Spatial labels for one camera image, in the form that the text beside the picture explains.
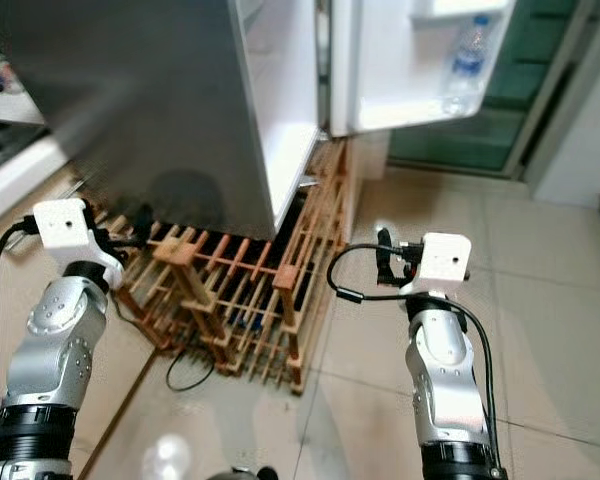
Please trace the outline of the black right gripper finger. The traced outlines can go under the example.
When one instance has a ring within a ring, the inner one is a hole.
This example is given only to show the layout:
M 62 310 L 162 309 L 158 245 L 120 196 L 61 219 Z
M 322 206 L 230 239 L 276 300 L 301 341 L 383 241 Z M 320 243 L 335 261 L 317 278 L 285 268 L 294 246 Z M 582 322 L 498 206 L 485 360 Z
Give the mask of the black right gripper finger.
M 379 228 L 376 233 L 377 252 L 376 269 L 378 284 L 399 284 L 399 278 L 393 273 L 391 259 L 395 256 L 395 242 L 388 228 Z

